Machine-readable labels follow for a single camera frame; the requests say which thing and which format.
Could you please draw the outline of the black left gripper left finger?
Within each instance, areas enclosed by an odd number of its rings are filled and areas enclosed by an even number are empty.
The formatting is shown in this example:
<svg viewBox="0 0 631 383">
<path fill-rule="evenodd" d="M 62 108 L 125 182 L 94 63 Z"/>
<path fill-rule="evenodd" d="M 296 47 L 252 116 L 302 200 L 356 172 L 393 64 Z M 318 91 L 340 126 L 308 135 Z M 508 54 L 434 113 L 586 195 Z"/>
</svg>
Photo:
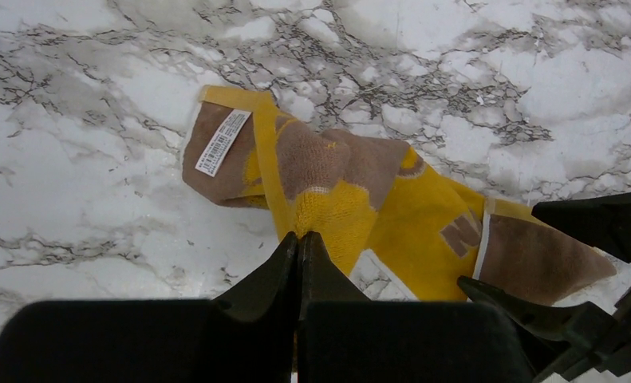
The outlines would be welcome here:
<svg viewBox="0 0 631 383">
<path fill-rule="evenodd" d="M 0 382 L 288 382 L 297 248 L 214 299 L 29 304 L 0 333 Z"/>
</svg>

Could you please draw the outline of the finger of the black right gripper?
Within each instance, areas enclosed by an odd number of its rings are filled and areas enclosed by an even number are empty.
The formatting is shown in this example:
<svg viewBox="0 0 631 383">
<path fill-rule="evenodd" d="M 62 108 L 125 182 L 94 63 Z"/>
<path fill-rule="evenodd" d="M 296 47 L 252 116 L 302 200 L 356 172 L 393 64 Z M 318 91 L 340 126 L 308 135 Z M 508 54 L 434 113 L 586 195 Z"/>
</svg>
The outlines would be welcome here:
<svg viewBox="0 0 631 383">
<path fill-rule="evenodd" d="M 541 306 L 465 276 L 457 284 L 473 302 L 490 304 L 516 323 L 533 370 L 631 370 L 631 287 L 608 314 L 592 302 Z"/>
<path fill-rule="evenodd" d="M 542 202 L 532 208 L 532 215 L 578 241 L 631 263 L 631 192 Z"/>
</svg>

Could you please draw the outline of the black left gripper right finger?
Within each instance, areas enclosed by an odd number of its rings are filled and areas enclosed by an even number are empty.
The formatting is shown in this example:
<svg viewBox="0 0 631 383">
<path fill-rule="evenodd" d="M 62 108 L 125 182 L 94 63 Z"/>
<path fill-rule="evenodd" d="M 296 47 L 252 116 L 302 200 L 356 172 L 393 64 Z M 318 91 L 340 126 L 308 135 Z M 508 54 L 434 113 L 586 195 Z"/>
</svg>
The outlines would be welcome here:
<svg viewBox="0 0 631 383">
<path fill-rule="evenodd" d="M 298 244 L 300 382 L 529 382 L 512 323 L 470 302 L 368 299 L 322 237 Z"/>
</svg>

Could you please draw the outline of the yellow brown bear towel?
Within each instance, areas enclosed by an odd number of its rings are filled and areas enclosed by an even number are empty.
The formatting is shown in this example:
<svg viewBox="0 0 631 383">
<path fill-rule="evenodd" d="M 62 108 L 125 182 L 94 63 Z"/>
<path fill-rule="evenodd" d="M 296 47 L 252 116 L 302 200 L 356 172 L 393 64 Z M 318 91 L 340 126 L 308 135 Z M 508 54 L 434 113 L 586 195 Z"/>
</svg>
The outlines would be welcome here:
<svg viewBox="0 0 631 383">
<path fill-rule="evenodd" d="M 317 232 L 351 274 L 364 251 L 422 301 L 463 301 L 461 276 L 550 306 L 616 274 L 595 247 L 436 172 L 405 141 L 315 132 L 268 92 L 207 86 L 182 178 L 224 207 L 270 211 L 276 232 Z"/>
</svg>

